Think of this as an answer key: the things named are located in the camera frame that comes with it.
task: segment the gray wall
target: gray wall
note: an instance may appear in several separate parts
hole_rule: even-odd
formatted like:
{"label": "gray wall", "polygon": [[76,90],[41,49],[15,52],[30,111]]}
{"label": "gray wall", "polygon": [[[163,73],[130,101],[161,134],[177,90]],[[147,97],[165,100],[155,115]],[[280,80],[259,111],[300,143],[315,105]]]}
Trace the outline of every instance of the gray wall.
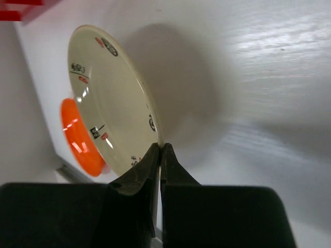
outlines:
{"label": "gray wall", "polygon": [[0,22],[0,184],[55,182],[56,156],[13,23]]}

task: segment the orange plastic dish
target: orange plastic dish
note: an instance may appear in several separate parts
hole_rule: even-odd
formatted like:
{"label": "orange plastic dish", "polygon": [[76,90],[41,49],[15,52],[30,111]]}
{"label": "orange plastic dish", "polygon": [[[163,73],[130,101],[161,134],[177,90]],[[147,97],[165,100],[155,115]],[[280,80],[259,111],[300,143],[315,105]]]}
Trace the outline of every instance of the orange plastic dish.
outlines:
{"label": "orange plastic dish", "polygon": [[61,117],[63,131],[74,157],[88,174],[99,176],[106,164],[88,135],[73,99],[62,101]]}

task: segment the black line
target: black line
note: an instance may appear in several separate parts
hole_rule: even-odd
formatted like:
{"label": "black line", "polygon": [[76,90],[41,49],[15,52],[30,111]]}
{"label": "black line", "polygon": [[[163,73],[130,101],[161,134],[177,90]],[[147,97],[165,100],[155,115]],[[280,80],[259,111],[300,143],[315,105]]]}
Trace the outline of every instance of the black line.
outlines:
{"label": "black line", "polygon": [[78,75],[80,75],[80,76],[83,76],[83,77],[85,77],[85,78],[89,79],[87,76],[85,76],[85,75],[82,75],[82,74],[80,74],[80,73],[78,73],[78,72],[70,71],[70,73],[78,74]]}

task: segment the table surface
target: table surface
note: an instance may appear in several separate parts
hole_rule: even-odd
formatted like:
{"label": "table surface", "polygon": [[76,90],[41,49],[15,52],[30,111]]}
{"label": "table surface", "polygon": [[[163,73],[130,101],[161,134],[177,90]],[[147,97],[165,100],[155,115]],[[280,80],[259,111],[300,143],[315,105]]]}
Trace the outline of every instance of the table surface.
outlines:
{"label": "table surface", "polygon": [[55,150],[78,169],[59,106],[82,24],[136,62],[166,141],[197,181],[272,187],[299,246],[331,246],[330,1],[65,0],[16,23]]}

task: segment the white plate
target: white plate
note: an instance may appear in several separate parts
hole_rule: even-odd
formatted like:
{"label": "white plate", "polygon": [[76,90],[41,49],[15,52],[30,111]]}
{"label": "white plate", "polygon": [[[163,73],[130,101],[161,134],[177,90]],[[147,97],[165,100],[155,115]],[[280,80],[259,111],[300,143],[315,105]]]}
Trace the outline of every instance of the white plate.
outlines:
{"label": "white plate", "polygon": [[109,34],[78,27],[69,42],[68,69],[85,127],[115,173],[137,164],[152,143],[163,145],[148,86]]}

